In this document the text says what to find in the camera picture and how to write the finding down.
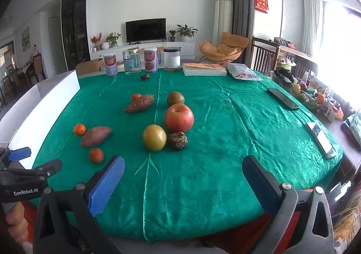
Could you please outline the person's left hand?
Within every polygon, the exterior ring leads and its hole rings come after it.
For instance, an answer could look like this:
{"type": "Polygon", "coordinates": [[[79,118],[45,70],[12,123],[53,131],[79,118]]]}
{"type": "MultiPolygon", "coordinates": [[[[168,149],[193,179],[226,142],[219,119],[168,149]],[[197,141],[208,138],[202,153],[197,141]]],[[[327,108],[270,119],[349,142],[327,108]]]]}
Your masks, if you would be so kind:
{"type": "Polygon", "coordinates": [[[9,225],[8,232],[18,243],[24,243],[28,239],[28,222],[24,217],[24,206],[17,202],[15,206],[5,215],[9,225]]]}

